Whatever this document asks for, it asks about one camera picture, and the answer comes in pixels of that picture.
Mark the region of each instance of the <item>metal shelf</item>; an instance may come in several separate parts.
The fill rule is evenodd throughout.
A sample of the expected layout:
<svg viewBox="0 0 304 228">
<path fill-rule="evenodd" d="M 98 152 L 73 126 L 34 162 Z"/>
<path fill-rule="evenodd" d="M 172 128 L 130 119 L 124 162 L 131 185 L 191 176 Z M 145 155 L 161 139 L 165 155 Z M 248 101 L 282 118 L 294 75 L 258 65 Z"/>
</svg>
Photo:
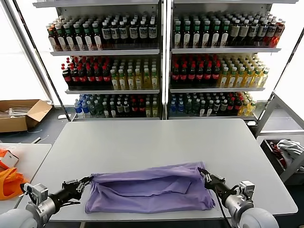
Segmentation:
<svg viewBox="0 0 304 228">
<path fill-rule="evenodd" d="M 201 53 L 257 53 L 278 52 L 280 48 L 269 47 L 220 47 L 220 48 L 173 48 L 172 54 L 201 54 Z"/>
<path fill-rule="evenodd" d="M 80 6 L 114 6 L 114 5 L 154 5 L 158 0 L 53 0 L 34 2 L 36 8 L 80 7 Z"/>
<path fill-rule="evenodd" d="M 159 89 L 146 90 L 66 90 L 66 94 L 159 94 Z"/>
<path fill-rule="evenodd" d="M 263 91 L 265 88 L 191 88 L 191 89 L 170 89 L 171 93 L 210 93 L 210 92 L 251 92 Z"/>
<path fill-rule="evenodd" d="M 123 55 L 157 55 L 159 49 L 139 50 L 101 50 L 101 51 L 54 51 L 52 56 L 123 56 Z"/>
<path fill-rule="evenodd" d="M 286 3 L 295 4 L 298 0 L 174 0 L 176 4 L 193 4 L 193 3 L 255 3 L 255 4 L 273 4 Z"/>
</svg>

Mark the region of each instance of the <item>bottle label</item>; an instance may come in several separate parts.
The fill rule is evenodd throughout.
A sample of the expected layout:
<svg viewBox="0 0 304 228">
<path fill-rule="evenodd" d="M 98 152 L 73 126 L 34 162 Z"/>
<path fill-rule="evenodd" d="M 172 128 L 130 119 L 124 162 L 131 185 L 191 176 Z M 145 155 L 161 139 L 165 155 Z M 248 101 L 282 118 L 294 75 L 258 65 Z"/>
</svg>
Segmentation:
<svg viewBox="0 0 304 228">
<path fill-rule="evenodd" d="M 157 38 L 157 29 L 156 29 L 156 27 L 149 27 L 149 38 L 150 39 Z"/>
<path fill-rule="evenodd" d="M 174 36 L 174 48 L 179 48 L 180 47 L 180 41 L 181 41 L 181 35 L 180 34 L 175 34 L 175 36 Z"/>
<path fill-rule="evenodd" d="M 71 37 L 67 37 L 66 40 L 67 40 L 67 43 L 68 43 L 71 51 L 76 51 L 73 39 Z"/>
<path fill-rule="evenodd" d="M 105 116 L 106 118 L 109 118 L 109 112 L 108 112 L 107 110 L 104 110 L 104 116 Z"/>
<path fill-rule="evenodd" d="M 212 37 L 212 43 L 211 43 L 211 47 L 216 47 L 218 45 L 218 39 L 219 39 L 219 34 L 218 33 L 214 33 L 213 37 Z"/>
<path fill-rule="evenodd" d="M 125 83 L 124 83 L 124 79 L 119 79 L 119 83 L 120 83 L 120 87 L 122 90 L 125 90 Z"/>
<path fill-rule="evenodd" d="M 113 87 L 114 87 L 114 90 L 118 90 L 118 83 L 117 83 L 117 80 L 112 80 L 112 84 L 113 84 Z"/>
<path fill-rule="evenodd" d="M 104 39 L 111 39 L 111 31 L 109 28 L 101 29 Z"/>
<path fill-rule="evenodd" d="M 209 80 L 211 78 L 211 74 L 204 74 L 204 79 Z"/>
<path fill-rule="evenodd" d="M 85 41 L 86 41 L 86 45 L 87 45 L 87 48 L 89 49 L 89 51 L 92 51 L 93 45 L 92 45 L 91 37 L 85 36 Z"/>
<path fill-rule="evenodd" d="M 120 39 L 127 39 L 128 38 L 127 28 L 119 28 L 119 35 L 120 35 Z"/>
<path fill-rule="evenodd" d="M 133 79 L 128 79 L 128 83 L 129 83 L 129 88 L 130 88 L 130 90 L 134 90 Z"/>
<path fill-rule="evenodd" d="M 111 28 L 112 39 L 119 39 L 118 28 Z"/>
<path fill-rule="evenodd" d="M 233 83 L 234 83 L 234 80 L 236 78 L 235 77 L 231 77 L 230 80 L 229 80 L 229 84 L 228 84 L 228 88 L 232 88 L 233 87 Z"/>
<path fill-rule="evenodd" d="M 249 30 L 249 26 L 241 26 L 241 28 L 239 29 L 238 36 L 239 37 L 246 37 L 247 33 L 248 33 L 248 30 Z"/>
<path fill-rule="evenodd" d="M 115 110 L 111 110 L 111 114 L 113 118 L 116 118 L 116 111 Z"/>
<path fill-rule="evenodd" d="M 222 38 L 220 40 L 220 47 L 223 48 L 226 46 L 227 43 L 227 38 L 228 38 L 228 33 L 222 34 Z"/>
<path fill-rule="evenodd" d="M 148 28 L 147 27 L 140 27 L 139 28 L 139 37 L 141 39 L 146 39 L 148 38 Z"/>
<path fill-rule="evenodd" d="M 207 47 L 208 40 L 209 40 L 209 33 L 205 33 L 203 35 L 203 40 L 202 40 L 201 48 L 206 48 Z"/>
<path fill-rule="evenodd" d="M 249 26 L 248 36 L 255 37 L 257 35 L 257 28 L 258 26 Z"/>
<path fill-rule="evenodd" d="M 225 83 L 226 83 L 227 78 L 223 77 L 222 80 L 220 81 L 219 87 L 220 88 L 224 88 L 225 87 Z"/>
<path fill-rule="evenodd" d="M 237 37 L 239 32 L 239 26 L 231 26 L 230 36 Z"/>
<path fill-rule="evenodd" d="M 184 35 L 184 48 L 188 48 L 189 41 L 190 41 L 190 34 L 187 33 Z"/>
<path fill-rule="evenodd" d="M 207 116 L 210 116 L 210 115 L 211 115 L 211 113 L 212 113 L 212 109 L 211 109 L 211 108 L 209 108 L 209 109 L 207 110 Z"/>
<path fill-rule="evenodd" d="M 103 46 L 101 44 L 100 36 L 95 36 L 94 39 L 95 39 L 95 43 L 96 43 L 97 49 L 98 50 L 102 50 Z"/>
<path fill-rule="evenodd" d="M 247 77 L 244 87 L 249 87 L 252 77 Z"/>
<path fill-rule="evenodd" d="M 200 35 L 198 33 L 195 33 L 193 36 L 193 46 L 192 48 L 198 48 L 199 47 L 199 39 Z"/>
<path fill-rule="evenodd" d="M 151 110 L 146 109 L 146 116 L 147 116 L 147 117 L 151 117 Z"/>
<path fill-rule="evenodd" d="M 140 79 L 136 79 L 136 88 L 137 90 L 142 89 L 142 81 Z"/>
<path fill-rule="evenodd" d="M 84 46 L 84 44 L 82 42 L 81 37 L 76 37 L 76 41 L 77 41 L 79 50 L 84 51 L 85 50 L 85 46 Z"/>
<path fill-rule="evenodd" d="M 152 78 L 152 88 L 157 89 L 157 78 Z"/>
<path fill-rule="evenodd" d="M 132 39 L 137 39 L 138 38 L 137 28 L 130 28 L 130 37 Z"/>
<path fill-rule="evenodd" d="M 212 79 L 218 80 L 219 75 L 212 74 Z"/>
<path fill-rule="evenodd" d="M 205 109 L 201 109 L 201 110 L 199 111 L 199 116 L 203 116 L 204 113 L 205 113 Z"/>
<path fill-rule="evenodd" d="M 190 79 L 190 80 L 195 79 L 195 74 L 193 74 L 193 75 L 188 75 L 188 79 Z"/>
<path fill-rule="evenodd" d="M 196 75 L 197 80 L 201 80 L 203 78 L 203 75 Z"/>
<path fill-rule="evenodd" d="M 153 117 L 157 117 L 157 114 L 158 114 L 158 111 L 157 110 L 155 110 L 155 109 L 153 109 Z"/>
<path fill-rule="evenodd" d="M 242 81 L 243 81 L 243 77 L 238 77 L 235 88 L 240 88 Z"/>
<path fill-rule="evenodd" d="M 67 45 L 65 43 L 65 39 L 63 39 L 63 37 L 58 37 L 58 40 L 59 40 L 62 50 L 67 51 Z"/>
</svg>

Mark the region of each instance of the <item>purple cloth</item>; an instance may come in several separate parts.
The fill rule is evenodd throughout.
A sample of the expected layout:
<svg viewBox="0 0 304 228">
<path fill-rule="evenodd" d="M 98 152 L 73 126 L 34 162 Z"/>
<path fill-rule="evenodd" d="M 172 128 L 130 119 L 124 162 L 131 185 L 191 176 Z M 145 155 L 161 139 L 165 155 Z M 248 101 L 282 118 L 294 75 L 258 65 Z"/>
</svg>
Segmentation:
<svg viewBox="0 0 304 228">
<path fill-rule="evenodd" d="M 197 167 L 203 162 L 142 171 L 93 174 L 85 212 L 158 213 L 215 207 Z"/>
</svg>

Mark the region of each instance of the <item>white table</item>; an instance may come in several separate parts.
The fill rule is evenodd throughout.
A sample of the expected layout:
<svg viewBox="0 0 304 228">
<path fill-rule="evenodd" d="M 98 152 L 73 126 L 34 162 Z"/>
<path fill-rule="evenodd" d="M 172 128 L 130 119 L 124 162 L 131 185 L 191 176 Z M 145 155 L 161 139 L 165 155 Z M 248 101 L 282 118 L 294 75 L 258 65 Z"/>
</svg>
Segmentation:
<svg viewBox="0 0 304 228">
<path fill-rule="evenodd" d="M 225 177 L 228 186 L 250 180 L 256 184 L 254 204 L 274 215 L 292 214 L 297 206 L 264 152 L 240 119 L 169 121 L 96 121 L 67 123 L 33 183 L 50 192 L 63 181 L 91 173 L 142 170 L 149 167 L 204 161 Z M 157 214 L 85 214 L 88 186 L 80 205 L 63 207 L 56 221 L 156 221 L 222 218 L 218 204 L 209 211 Z M 18 208 L 25 208 L 23 198 Z"/>
<path fill-rule="evenodd" d="M 28 181 L 33 179 L 51 147 L 51 144 L 0 143 L 0 148 L 9 148 L 19 157 L 17 172 L 22 173 Z M 19 197 L 0 200 L 0 214 L 16 208 L 20 200 Z"/>
</svg>

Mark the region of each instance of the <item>orange cloth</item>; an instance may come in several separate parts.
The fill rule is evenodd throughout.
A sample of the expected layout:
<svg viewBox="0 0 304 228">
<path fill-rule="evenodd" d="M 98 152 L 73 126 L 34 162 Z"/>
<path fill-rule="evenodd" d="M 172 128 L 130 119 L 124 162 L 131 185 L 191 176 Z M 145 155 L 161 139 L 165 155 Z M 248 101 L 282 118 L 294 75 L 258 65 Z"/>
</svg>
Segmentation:
<svg viewBox="0 0 304 228">
<path fill-rule="evenodd" d="M 28 182 L 17 168 L 0 172 L 0 200 L 8 200 L 21 195 L 20 184 Z"/>
</svg>

